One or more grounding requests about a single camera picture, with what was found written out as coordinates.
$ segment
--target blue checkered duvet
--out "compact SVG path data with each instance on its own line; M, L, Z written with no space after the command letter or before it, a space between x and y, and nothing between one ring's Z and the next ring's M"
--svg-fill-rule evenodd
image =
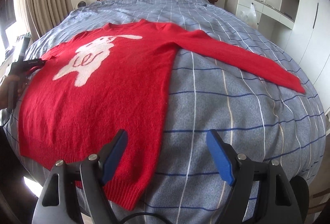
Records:
M155 212L172 223L215 222L230 187L219 177L207 150L205 135L209 129L218 130L226 143L254 161L279 160L289 179L298 174L308 183L312 181L325 144L324 111L313 85L288 54L207 0L98 1L71 12L28 49L27 58L38 58L77 33L107 22L125 24L141 18L176 23L188 31L201 29L214 39L268 57L298 76L306 94L276 86L212 58L179 50L157 171L134 212ZM20 102L5 126L6 135L26 169L43 184L49 171L19 155ZM78 195L80 205L88 210L83 191L78 190ZM245 219L253 213L256 196L257 184ZM110 205L119 219L132 213L114 203ZM161 222L140 216L129 223Z

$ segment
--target red sweater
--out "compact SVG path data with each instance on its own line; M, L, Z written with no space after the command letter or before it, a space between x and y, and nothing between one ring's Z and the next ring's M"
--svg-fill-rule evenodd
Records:
M157 165L168 89L178 49L213 57L275 84L304 92L272 60L219 42L203 31L141 20L82 32L43 55L19 112L23 156L47 169L81 161L123 128L128 146L106 197L132 210Z

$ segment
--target window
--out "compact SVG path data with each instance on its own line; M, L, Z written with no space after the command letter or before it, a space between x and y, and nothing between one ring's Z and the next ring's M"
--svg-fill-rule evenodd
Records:
M8 57L8 54L14 45L14 43L12 43L13 28L10 27L15 22L16 18L13 0L3 0L0 4L0 63Z

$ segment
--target ribbed hem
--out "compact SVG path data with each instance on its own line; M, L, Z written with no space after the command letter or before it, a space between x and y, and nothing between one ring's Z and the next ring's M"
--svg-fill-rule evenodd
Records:
M51 149L46 143L40 142L34 138L29 138L27 142L24 136L20 136L19 144L20 154L22 156L37 161L48 170L52 169L58 156L62 156L61 159L66 163L82 161L82 159L77 160L77 155L74 155L74 150L72 150L71 153L63 153L56 149ZM113 201L126 210L133 210L143 193L143 189L139 188L137 186L138 184L138 182L125 182L113 178L105 185L104 192L108 200Z
M143 190L136 184L113 178L105 185L104 192L108 200L113 201L126 210L133 210Z

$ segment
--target floor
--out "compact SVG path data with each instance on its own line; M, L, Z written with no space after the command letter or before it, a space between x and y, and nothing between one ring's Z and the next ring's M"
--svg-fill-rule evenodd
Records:
M318 192L321 192L327 188L330 188L330 169L329 169L329 167L330 167L330 136L327 136L326 143L325 143L324 156L322 159L320 169L319 169L317 175L315 176L314 180L312 181L312 183L309 185L310 196L312 196L313 194L316 194ZM311 199L309 207L326 202L326 200L329 198L329 196L330 195L327 195L325 197ZM315 217L317 217L317 216L318 215L316 215L316 214L307 215L305 224L313 223Z

